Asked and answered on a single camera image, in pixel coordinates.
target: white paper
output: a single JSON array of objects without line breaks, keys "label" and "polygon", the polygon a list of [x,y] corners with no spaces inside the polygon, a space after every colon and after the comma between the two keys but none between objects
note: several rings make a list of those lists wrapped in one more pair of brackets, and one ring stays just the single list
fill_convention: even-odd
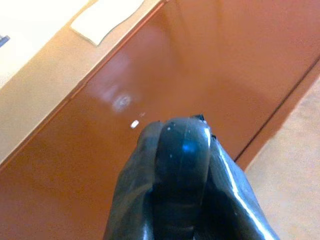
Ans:
[{"label": "white paper", "polygon": [[144,0],[99,0],[81,13],[71,27],[96,46],[118,24],[130,17]]}]

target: orange metal surface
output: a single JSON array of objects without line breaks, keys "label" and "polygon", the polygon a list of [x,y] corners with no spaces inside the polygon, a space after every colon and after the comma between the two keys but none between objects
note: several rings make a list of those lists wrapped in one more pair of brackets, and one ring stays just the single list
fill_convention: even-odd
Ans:
[{"label": "orange metal surface", "polygon": [[101,239],[118,173],[151,121],[204,113],[235,158],[318,57],[318,9],[167,3],[2,169],[0,239]]}]

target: cabinet door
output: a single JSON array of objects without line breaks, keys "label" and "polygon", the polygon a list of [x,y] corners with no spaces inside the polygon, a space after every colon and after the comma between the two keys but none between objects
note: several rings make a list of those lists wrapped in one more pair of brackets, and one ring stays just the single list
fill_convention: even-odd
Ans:
[{"label": "cabinet door", "polygon": [[318,5],[169,1],[1,172],[0,238],[101,238],[151,121],[203,113],[235,158],[320,53]]}]

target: small white speck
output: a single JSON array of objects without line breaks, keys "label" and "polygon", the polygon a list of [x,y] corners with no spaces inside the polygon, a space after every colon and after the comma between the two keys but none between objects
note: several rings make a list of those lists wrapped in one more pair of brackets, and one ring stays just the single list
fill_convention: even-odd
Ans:
[{"label": "small white speck", "polygon": [[131,127],[132,129],[134,129],[136,126],[138,126],[138,124],[139,124],[139,121],[138,121],[138,120],[134,120],[134,121],[131,123],[130,127]]}]

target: tan carpet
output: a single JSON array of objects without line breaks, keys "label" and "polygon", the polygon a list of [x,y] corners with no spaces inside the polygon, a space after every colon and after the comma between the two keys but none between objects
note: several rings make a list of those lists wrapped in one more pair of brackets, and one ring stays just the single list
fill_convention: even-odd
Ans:
[{"label": "tan carpet", "polygon": [[280,239],[320,239],[320,78],[246,174]]}]

